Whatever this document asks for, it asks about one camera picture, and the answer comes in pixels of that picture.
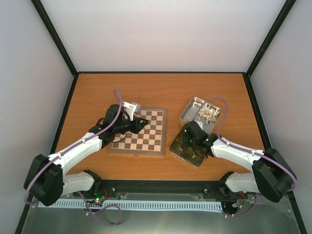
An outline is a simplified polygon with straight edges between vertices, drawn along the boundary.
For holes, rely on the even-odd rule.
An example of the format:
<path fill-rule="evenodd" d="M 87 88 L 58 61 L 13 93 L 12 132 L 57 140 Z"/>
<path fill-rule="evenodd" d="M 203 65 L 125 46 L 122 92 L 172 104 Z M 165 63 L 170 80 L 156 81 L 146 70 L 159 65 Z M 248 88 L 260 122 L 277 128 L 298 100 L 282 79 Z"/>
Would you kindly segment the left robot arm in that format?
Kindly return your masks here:
<path fill-rule="evenodd" d="M 89 155 L 113 142 L 117 134 L 139 133 L 148 120 L 136 117 L 137 103 L 111 105 L 105 117 L 78 141 L 67 148 L 44 156 L 36 156 L 25 179 L 24 189 L 45 206 L 54 204 L 61 196 L 80 191 L 90 196 L 101 192 L 101 178 L 90 170 L 68 175 L 68 171 Z"/>

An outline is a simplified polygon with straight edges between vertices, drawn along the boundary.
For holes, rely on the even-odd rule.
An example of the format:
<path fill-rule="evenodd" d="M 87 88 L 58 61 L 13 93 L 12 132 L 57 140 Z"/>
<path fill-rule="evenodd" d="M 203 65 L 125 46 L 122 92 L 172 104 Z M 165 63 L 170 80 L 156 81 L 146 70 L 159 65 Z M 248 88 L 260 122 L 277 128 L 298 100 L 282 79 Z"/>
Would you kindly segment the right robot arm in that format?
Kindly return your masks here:
<path fill-rule="evenodd" d="M 207 134 L 196 121 L 182 128 L 182 149 L 192 149 L 201 157 L 216 157 L 231 161 L 248 170 L 248 173 L 231 173 L 225 177 L 225 186 L 233 193 L 250 192 L 279 202 L 295 188 L 296 176 L 281 154 L 268 148 L 255 150 L 230 142 L 218 134 Z"/>

